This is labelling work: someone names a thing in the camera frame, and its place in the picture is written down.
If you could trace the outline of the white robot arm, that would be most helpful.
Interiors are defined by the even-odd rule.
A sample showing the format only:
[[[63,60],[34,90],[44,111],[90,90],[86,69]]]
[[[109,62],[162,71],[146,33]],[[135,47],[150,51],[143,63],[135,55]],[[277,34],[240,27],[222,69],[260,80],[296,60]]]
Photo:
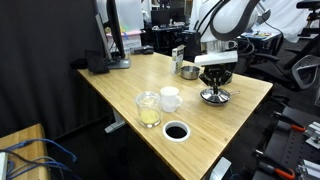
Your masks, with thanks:
[[[238,53],[226,44],[234,41],[250,29],[258,19],[257,6],[260,0],[206,0],[199,8],[196,31],[199,40],[206,47],[206,53],[197,55],[194,63],[204,67],[199,78],[215,94],[232,74],[216,70],[218,65],[236,63]]]

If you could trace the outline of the black gripper white camera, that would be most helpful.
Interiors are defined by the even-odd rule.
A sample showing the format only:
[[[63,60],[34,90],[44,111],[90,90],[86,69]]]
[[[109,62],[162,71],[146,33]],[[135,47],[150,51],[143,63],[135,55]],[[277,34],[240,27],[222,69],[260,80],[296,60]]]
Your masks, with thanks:
[[[199,78],[207,86],[211,87],[213,94],[220,91],[220,86],[225,85],[233,73],[234,65],[238,62],[236,51],[209,53],[195,57],[196,66],[204,68]]]

